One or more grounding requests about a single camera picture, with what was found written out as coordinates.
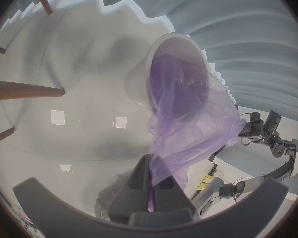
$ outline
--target translucent purple bag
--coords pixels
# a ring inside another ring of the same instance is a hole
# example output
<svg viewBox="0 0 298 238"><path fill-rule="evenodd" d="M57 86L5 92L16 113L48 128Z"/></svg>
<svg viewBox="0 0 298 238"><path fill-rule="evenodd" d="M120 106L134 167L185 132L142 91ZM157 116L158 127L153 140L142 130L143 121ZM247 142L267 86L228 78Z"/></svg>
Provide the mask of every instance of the translucent purple bag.
<svg viewBox="0 0 298 238"><path fill-rule="evenodd" d="M246 121L221 82L170 54L152 62L150 83L151 185L173 175L184 189L189 166L237 143Z"/></svg>

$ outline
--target purple plastic bag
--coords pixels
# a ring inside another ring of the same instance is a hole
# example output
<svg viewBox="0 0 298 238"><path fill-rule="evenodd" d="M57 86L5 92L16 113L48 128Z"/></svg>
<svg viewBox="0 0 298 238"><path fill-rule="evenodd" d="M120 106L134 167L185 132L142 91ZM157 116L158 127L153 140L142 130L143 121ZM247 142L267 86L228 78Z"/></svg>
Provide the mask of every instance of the purple plastic bag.
<svg viewBox="0 0 298 238"><path fill-rule="evenodd" d="M152 186L173 175L184 190L189 166L237 143L246 121L221 82L205 68L170 54L153 61L150 83Z"/></svg>

